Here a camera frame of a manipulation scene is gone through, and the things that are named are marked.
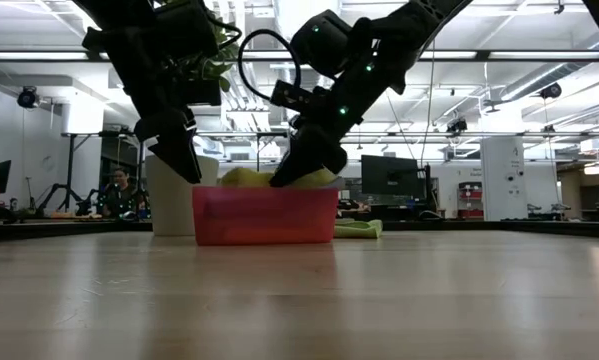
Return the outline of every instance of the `man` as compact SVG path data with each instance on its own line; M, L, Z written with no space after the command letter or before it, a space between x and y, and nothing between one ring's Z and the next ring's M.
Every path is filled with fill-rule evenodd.
M114 173L114 184L106 187L103 193L103 216L119 217L128 211L135 211L135 201L143 207L143 197L137 196L136 189L128 182L128 170L118 168Z

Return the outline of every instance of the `black monitor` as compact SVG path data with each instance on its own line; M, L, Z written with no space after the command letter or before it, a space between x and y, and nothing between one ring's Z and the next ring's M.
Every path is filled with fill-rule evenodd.
M8 178L10 177L10 160L0 162L0 194L6 192L8 187Z
M362 155L361 192L424 198L417 160Z

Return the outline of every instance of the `wooden table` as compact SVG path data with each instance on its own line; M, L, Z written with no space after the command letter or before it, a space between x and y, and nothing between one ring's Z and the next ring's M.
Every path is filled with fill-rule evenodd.
M599 240L0 243L0 359L599 360Z

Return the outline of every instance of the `white cup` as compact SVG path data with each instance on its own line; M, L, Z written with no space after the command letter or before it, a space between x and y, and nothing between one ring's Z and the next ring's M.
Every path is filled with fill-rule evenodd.
M216 186L219 161L197 156L202 186ZM146 175L155 236L194 236L192 187L157 156L146 157Z

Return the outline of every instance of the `pink plastic bin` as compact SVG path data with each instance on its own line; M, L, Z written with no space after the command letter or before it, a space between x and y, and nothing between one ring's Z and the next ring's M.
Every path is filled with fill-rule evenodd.
M328 243L334 236L336 189L194 187L197 244Z

